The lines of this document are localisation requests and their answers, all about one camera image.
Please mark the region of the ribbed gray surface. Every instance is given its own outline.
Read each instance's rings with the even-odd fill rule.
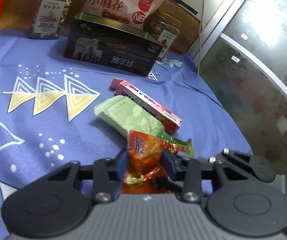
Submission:
[[[64,236],[48,240],[237,240],[213,225],[196,204],[174,194],[122,194],[117,201],[97,205],[86,221]],[[279,234],[264,240],[286,240]],[[11,235],[7,240],[27,240]]]

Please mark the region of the blue tablecloth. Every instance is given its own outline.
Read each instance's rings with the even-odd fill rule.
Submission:
[[[155,63],[152,78],[64,58],[66,37],[30,40],[24,31],[0,31],[0,207],[17,188],[71,160],[82,165],[114,157],[126,140],[93,108],[111,98],[113,77],[126,79],[182,119],[175,136],[192,138],[197,156],[250,146],[189,55]],[[210,184],[203,184],[211,191]],[[83,190],[90,194],[91,185]],[[6,237],[0,217],[0,240]]]

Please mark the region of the jar of nuts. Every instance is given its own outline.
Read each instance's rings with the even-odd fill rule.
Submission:
[[[165,58],[171,44],[180,35],[180,26],[181,22],[162,11],[156,11],[143,23],[143,30],[163,44],[158,60]]]
[[[72,0],[38,0],[29,38],[58,39]]]

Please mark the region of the black tin box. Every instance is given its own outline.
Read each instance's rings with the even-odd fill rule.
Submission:
[[[148,75],[162,44],[150,34],[103,17],[79,13],[64,56]]]

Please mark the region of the yellow triangle pattern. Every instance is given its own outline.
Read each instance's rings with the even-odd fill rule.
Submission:
[[[12,112],[18,106],[34,98],[35,96],[36,96],[35,93],[13,92],[11,95],[10,104],[9,104],[7,113]]]
[[[84,111],[99,95],[67,94],[68,122]]]
[[[36,94],[35,105],[33,108],[33,116],[40,114],[42,111],[48,109],[60,97],[66,93],[60,91],[47,91]]]

